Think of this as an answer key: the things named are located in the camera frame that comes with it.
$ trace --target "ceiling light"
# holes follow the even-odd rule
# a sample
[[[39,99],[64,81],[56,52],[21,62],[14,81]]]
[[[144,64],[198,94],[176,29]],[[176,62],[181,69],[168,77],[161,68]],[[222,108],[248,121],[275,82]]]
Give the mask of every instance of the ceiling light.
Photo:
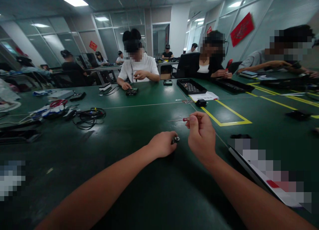
[[[88,6],[89,5],[83,0],[64,0],[64,1],[71,4],[72,6]]]
[[[95,19],[97,19],[98,21],[108,21],[109,20],[106,17],[96,17]]]
[[[238,7],[240,6],[241,2],[235,2],[234,4],[230,5],[229,7]]]
[[[35,26],[35,27],[49,27],[49,26],[47,26],[47,25],[43,25],[43,24],[40,24],[40,23],[31,24],[31,26]]]

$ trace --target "screwdriver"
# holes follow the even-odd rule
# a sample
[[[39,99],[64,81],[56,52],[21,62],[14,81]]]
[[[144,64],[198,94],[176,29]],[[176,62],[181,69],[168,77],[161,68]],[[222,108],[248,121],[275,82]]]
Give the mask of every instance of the screwdriver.
[[[173,122],[173,121],[189,121],[189,117],[187,117],[187,118],[183,118],[183,119],[181,119],[181,120],[169,120],[168,122]]]

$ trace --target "black case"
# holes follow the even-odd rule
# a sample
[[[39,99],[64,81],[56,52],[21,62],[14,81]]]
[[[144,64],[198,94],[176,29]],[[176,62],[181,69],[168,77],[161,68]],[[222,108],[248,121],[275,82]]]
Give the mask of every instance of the black case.
[[[178,79],[177,85],[187,95],[192,94],[205,94],[207,90],[192,79]]]
[[[220,87],[224,88],[233,93],[245,93],[251,92],[255,89],[255,87],[243,84],[241,82],[232,80],[232,79],[212,79],[212,83],[219,85]]]

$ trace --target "green table surface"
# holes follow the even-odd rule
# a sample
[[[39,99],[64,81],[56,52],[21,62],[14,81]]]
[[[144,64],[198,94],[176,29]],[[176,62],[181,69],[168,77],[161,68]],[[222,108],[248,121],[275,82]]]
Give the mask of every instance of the green table surface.
[[[238,76],[233,78],[243,83],[258,82]],[[218,155],[249,178],[228,152],[226,143],[231,134],[249,134],[258,139],[258,148],[266,150],[266,159],[280,160],[278,170],[298,173],[297,181],[304,181],[304,191],[312,192],[313,212],[295,211],[319,227],[318,212],[314,212],[319,202],[319,138],[311,132],[313,127],[319,127],[319,119],[299,122],[285,115],[292,111],[288,107],[319,115],[316,104],[261,89],[254,89],[253,95],[235,95],[206,80],[194,80],[220,97],[219,101],[208,101],[205,107],[219,123],[241,122],[242,117],[251,122],[220,126],[212,119]],[[192,154],[185,123],[167,122],[204,110],[195,104],[182,103],[190,97],[176,85],[176,80],[172,86],[164,86],[163,81],[134,83],[133,86],[139,88],[136,96],[126,96],[125,91],[118,88],[109,96],[99,96],[97,86],[72,88],[87,94],[83,100],[74,102],[80,104],[81,110],[105,109],[106,118],[101,124],[87,131],[77,129],[62,118],[47,120],[38,128],[42,135],[34,143],[1,145],[2,160],[27,162],[26,183],[13,197],[1,203],[5,209],[0,217],[4,229],[33,229],[83,182],[143,147],[157,133],[172,130],[180,137],[175,153],[143,169],[94,229],[245,228],[216,182]],[[22,106],[11,111],[0,123],[17,122],[28,112],[48,103],[45,96],[33,97],[31,92],[22,93],[21,97]],[[313,101],[304,96],[300,98]]]

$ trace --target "red banner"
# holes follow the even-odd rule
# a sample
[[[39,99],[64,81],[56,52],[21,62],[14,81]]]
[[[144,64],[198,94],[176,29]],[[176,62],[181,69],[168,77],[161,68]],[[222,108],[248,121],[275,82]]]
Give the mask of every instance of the red banner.
[[[212,32],[212,26],[210,26],[207,30],[207,34]]]
[[[90,47],[92,50],[96,51],[97,45],[96,45],[93,41],[91,41],[89,47]]]
[[[236,46],[242,39],[244,39],[254,28],[252,15],[249,12],[230,33],[233,47]]]

